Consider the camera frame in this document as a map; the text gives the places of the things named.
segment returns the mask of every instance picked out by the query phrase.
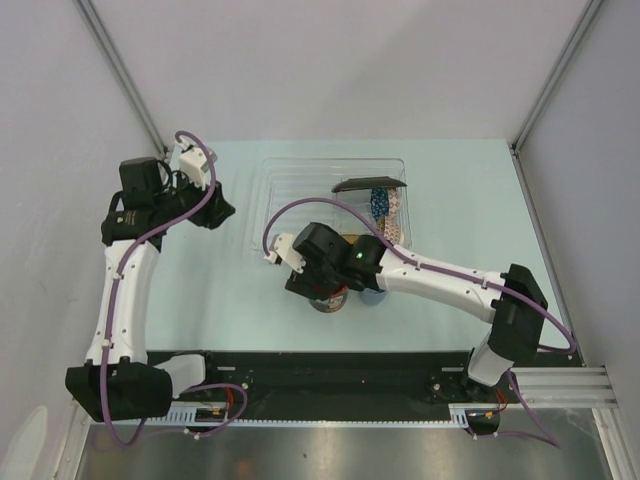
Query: metal can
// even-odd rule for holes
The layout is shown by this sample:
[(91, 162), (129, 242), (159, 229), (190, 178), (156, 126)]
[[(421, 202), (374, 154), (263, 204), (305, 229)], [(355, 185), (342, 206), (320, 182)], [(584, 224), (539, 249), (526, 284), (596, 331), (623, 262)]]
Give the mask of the metal can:
[(346, 285), (332, 293), (327, 300), (309, 300), (313, 308), (322, 313), (333, 313), (340, 310), (347, 303), (349, 289)]

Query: purple cable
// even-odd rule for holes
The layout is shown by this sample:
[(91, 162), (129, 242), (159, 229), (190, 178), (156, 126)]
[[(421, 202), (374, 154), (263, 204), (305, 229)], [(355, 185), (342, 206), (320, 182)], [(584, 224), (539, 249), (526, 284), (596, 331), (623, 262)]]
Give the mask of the purple cable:
[(560, 443), (558, 442), (558, 440), (556, 440), (556, 438), (551, 434), (551, 432), (549, 432), (549, 430), (547, 430), (544, 427), (544, 425), (542, 425), (542, 422), (540, 421), (538, 416), (533, 412), (533, 410), (531, 410), (529, 405), (527, 405), (527, 402), (524, 400), (524, 398), (522, 398), (522, 393), (520, 392), (520, 389), (518, 388), (518, 384), (516, 383), (516, 380), (514, 378), (514, 375), (513, 375), (513, 372), (511, 371), (511, 369), (507, 370), (507, 379), (509, 380), (509, 385), (511, 386), (511, 389), (513, 390), (513, 393), (515, 394), (515, 396), (518, 399), (518, 401), (520, 402), (520, 404), (522, 404), (522, 408), (524, 408), (524, 411), (527, 412), (527, 415), (529, 415), (529, 418), (533, 421), (533, 423), (536, 424), (536, 426), (544, 434), (544, 437), (541, 437), (540, 435), (536, 435), (534, 433), (518, 432), (518, 431), (497, 432), (494, 435), (491, 435), (491, 434), (489, 434), (489, 435), (477, 435), (476, 433), (473, 432), (473, 430), (471, 430), (471, 427), (469, 427), (467, 429), (467, 431), (471, 435), (473, 435), (474, 439), (476, 439), (476, 438), (500, 438), (500, 437), (532, 438), (534, 440), (539, 440), (540, 442), (547, 443), (547, 444), (551, 445), (552, 447), (556, 447), (558, 449), (562, 448), (560, 446)]
[(122, 448), (130, 447), (138, 441), (140, 432), (142, 432), (142, 427), (144, 427), (146, 421), (146, 419), (140, 421), (138, 428), (133, 434), (133, 437), (131, 437), (128, 442), (124, 442), (120, 439), (120, 437), (118, 437), (118, 433), (116, 432), (116, 429), (111, 420), (111, 412), (109, 411), (109, 399), (107, 395), (107, 364), (109, 362), (109, 350), (111, 345), (111, 334), (113, 330), (113, 318), (115, 315), (116, 298), (118, 295), (118, 287), (120, 286), (120, 281), (122, 280), (122, 272), (124, 272), (127, 261), (129, 260), (135, 249), (138, 248), (138, 246), (142, 245), (154, 235), (162, 233), (170, 227), (176, 225), (177, 223), (180, 223), (181, 221), (186, 220), (187, 218), (192, 216), (207, 204), (207, 202), (213, 196), (213, 192), (216, 188), (216, 172), (213, 165), (214, 159), (211, 156), (211, 153), (209, 153), (209, 149), (204, 145), (204, 143), (202, 143), (202, 141), (198, 137), (196, 137), (192, 133), (185, 132), (184, 130), (179, 130), (175, 135), (176, 141), (180, 142), (181, 137), (187, 137), (192, 140), (204, 153), (207, 159), (207, 165), (209, 166), (209, 171), (211, 172), (211, 183), (209, 184), (209, 188), (207, 189), (204, 197), (202, 197), (202, 200), (200, 200), (200, 202), (198, 202), (198, 204), (191, 208), (189, 211), (183, 213), (179, 217), (174, 218), (173, 220), (168, 221), (163, 225), (160, 225), (159, 227), (149, 230), (147, 233), (137, 238), (124, 252), (122, 259), (118, 264), (118, 268), (116, 269), (116, 275), (114, 276), (113, 282), (111, 283), (109, 305), (107, 307), (107, 321), (104, 329), (104, 339), (108, 343), (105, 342), (107, 343), (107, 346), (102, 347), (102, 363), (100, 364), (100, 406), (102, 408), (102, 417), (104, 419), (104, 423), (107, 426), (109, 433), (111, 434), (111, 438), (118, 446)]
[[(210, 437), (211, 435), (213, 435), (215, 433), (218, 433), (218, 432), (224, 430), (225, 428), (227, 428), (229, 426), (229, 424), (231, 424), (232, 422), (235, 422), (238, 418), (240, 418), (242, 416), (242, 414), (244, 413), (244, 411), (247, 408), (247, 404), (249, 403), (249, 397), (247, 396), (247, 392), (245, 392), (243, 388), (239, 387), (238, 385), (234, 385), (232, 383), (212, 383), (212, 384), (209, 384), (209, 385), (200, 385), (200, 386), (197, 386), (197, 387), (191, 387), (191, 388), (185, 390), (183, 393), (199, 392), (199, 391), (202, 391), (202, 390), (213, 390), (213, 389), (216, 389), (216, 388), (231, 388), (233, 390), (237, 390), (238, 392), (240, 392), (242, 394), (242, 406), (240, 407), (240, 410), (238, 410), (238, 412), (236, 412), (235, 415), (233, 415), (232, 417), (227, 419), (225, 422), (221, 423), (219, 426), (213, 427), (211, 430), (206, 431), (206, 432), (200, 432), (199, 433), (200, 438)], [(164, 434), (167, 434), (167, 433), (183, 433), (183, 432), (184, 432), (183, 429), (170, 428), (170, 429), (167, 429), (167, 430), (160, 430), (158, 432), (153, 432), (153, 433), (146, 434), (146, 435), (140, 437), (138, 439), (138, 441), (144, 441), (144, 440), (147, 440), (149, 438), (157, 437), (158, 435), (164, 435)], [(189, 434), (195, 436), (198, 433), (189, 432)], [(111, 451), (115, 450), (115, 448), (113, 448), (113, 447), (108, 447), (108, 448), (99, 447), (97, 445), (97, 443), (96, 443), (95, 435), (91, 439), (91, 448), (96, 453), (107, 453), (107, 452), (111, 452)]]
[[(424, 270), (441, 273), (443, 275), (449, 275), (451, 277), (460, 278), (462, 280), (467, 280), (469, 282), (476, 283), (476, 284), (482, 284), (484, 282), (482, 278), (478, 278), (473, 275), (468, 275), (466, 273), (456, 272), (455, 270), (450, 270), (445, 267), (430, 265), (427, 263), (421, 263), (420, 265), (418, 265), (418, 262), (416, 260), (413, 260), (412, 258), (407, 257), (402, 252), (400, 252), (397, 248), (395, 248), (391, 244), (391, 242), (389, 242), (389, 240), (387, 240), (384, 237), (384, 235), (382, 235), (382, 233), (380, 233), (378, 229), (374, 225), (372, 225), (371, 222), (369, 222), (369, 220), (367, 220), (355, 208), (353, 208), (351, 205), (340, 202), (339, 200), (333, 200), (331, 198), (322, 198), (322, 197), (303, 198), (301, 200), (296, 200), (295, 202), (291, 202), (290, 204), (285, 205), (280, 210), (278, 210), (278, 212), (273, 217), (271, 217), (271, 220), (269, 220), (269, 223), (267, 223), (267, 226), (264, 229), (264, 234), (262, 235), (262, 249), (264, 250), (265, 255), (269, 255), (267, 240), (269, 237), (269, 231), (271, 230), (271, 227), (276, 222), (276, 220), (278, 220), (278, 218), (280, 218), (280, 216), (282, 216), (282, 214), (285, 213), (286, 211), (292, 209), (293, 207), (297, 207), (298, 205), (303, 205), (305, 203), (328, 203), (329, 205), (334, 205), (338, 208), (346, 210), (347, 212), (354, 215), (358, 220), (360, 220), (369, 230), (371, 230), (371, 232), (382, 242), (382, 244), (385, 247), (387, 247), (389, 250), (391, 250), (391, 252), (393, 252), (393, 254), (396, 257), (400, 258), (401, 260), (408, 263), (409, 265), (413, 265), (414, 267), (419, 267)], [(548, 345), (539, 345), (539, 348), (543, 350), (548, 350), (550, 352), (557, 352), (557, 353), (573, 353), (576, 351), (576, 348), (578, 345), (576, 344), (576, 341), (573, 339), (571, 332), (569, 332), (569, 330), (567, 330), (565, 326), (562, 325), (562, 323), (560, 323), (560, 321), (556, 319), (553, 315), (551, 315), (551, 313), (549, 313), (547, 310), (542, 308), (540, 305), (535, 303), (530, 298), (522, 295), (520, 292), (517, 292), (509, 287), (505, 287), (503, 285), (499, 285), (493, 282), (487, 282), (486, 285), (489, 288), (493, 288), (494, 290), (498, 290), (502, 293), (506, 293), (507, 295), (517, 298), (521, 302), (533, 308), (536, 312), (538, 312), (544, 318), (548, 319), (553, 324), (553, 326), (556, 327), (560, 331), (560, 333), (562, 333), (562, 335), (567, 339), (567, 342), (569, 342), (568, 348), (551, 347)]]

